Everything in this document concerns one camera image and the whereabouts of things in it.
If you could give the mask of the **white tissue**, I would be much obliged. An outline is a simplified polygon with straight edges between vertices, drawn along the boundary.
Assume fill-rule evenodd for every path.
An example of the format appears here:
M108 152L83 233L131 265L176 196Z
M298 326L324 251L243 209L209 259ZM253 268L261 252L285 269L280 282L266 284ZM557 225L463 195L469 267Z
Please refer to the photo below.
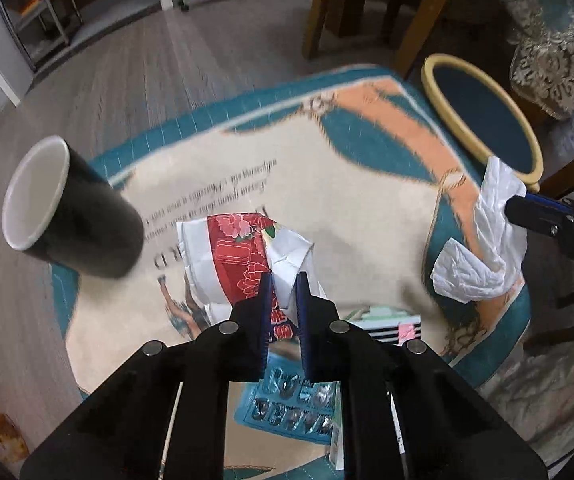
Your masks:
M448 240L430 274L437 294L467 304L509 292L521 276L528 234L510 223L505 206L512 198L525 197L526 185L515 172L498 157L490 157L473 205L473 234L480 254Z

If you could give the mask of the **white green paper box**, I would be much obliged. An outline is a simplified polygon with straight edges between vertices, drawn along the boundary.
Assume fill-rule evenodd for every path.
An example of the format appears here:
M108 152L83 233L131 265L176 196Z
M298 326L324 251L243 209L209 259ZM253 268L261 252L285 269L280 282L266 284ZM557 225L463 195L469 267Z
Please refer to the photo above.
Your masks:
M404 342L421 339L421 316L387 306L370 306L343 310L342 320L365 330L373 338L384 344L401 346ZM345 469L343 456L342 408L340 384L336 384L333 432L329 448L329 461L335 471Z

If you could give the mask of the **red white paper packaging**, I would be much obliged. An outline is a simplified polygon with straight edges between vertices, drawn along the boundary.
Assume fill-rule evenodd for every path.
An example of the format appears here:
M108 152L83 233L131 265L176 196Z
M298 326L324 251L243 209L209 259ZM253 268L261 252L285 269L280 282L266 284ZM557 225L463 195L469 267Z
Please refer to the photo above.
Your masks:
M311 292L325 295L314 271L314 244L259 212L230 212L182 221L177 238L191 299L211 324L229 318L234 304L272 275L270 341L298 335L297 276L308 275Z

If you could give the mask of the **teal blister pill pack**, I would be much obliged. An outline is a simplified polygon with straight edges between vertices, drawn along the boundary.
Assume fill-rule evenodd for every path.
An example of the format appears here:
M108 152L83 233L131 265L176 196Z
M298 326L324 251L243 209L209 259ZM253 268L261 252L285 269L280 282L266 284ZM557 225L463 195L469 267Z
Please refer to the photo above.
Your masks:
M336 391L334 382L311 382L298 362L270 354L263 377L246 385L234 419L251 429L330 445Z

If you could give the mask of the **teal lace tablecloth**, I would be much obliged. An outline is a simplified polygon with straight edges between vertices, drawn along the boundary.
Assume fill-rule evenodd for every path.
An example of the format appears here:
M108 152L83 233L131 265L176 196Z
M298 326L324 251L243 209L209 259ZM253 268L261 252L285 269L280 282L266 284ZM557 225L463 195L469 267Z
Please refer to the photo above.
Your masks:
M511 89L558 120L574 114L574 0L502 0L512 19Z

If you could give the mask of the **grey metal shelf rack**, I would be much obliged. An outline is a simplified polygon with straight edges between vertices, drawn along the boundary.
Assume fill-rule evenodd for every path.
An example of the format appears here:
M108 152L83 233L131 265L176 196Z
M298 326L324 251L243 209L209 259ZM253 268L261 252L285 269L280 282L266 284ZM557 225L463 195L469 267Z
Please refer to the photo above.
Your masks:
M33 72L69 46L83 25L76 0L0 0L0 12Z

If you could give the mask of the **blue yellow-rimmed trash bin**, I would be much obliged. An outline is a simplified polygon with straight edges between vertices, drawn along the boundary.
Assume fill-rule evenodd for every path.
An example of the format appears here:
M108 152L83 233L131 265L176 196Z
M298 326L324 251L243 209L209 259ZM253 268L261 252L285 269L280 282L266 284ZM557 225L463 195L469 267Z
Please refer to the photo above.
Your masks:
M481 164L505 162L528 190L538 192L544 172L540 142L515 100L491 76L462 58L432 54L421 83L434 110Z

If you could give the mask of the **teal orange patterned mat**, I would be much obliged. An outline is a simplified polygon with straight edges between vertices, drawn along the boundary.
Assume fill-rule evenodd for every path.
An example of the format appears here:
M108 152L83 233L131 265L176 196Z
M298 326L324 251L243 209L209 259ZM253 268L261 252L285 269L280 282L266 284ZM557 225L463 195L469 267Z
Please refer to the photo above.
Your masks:
M421 316L421 338L481 386L526 331L523 278L461 304L430 274L453 238L479 252L473 205L484 170L428 103L387 70L349 67L193 110L96 156L92 168L141 215L141 259L120 280L54 268L54 304L81 391L93 392L141 344L182 344L191 299L176 225L259 212L314 244L324 297L338 309Z

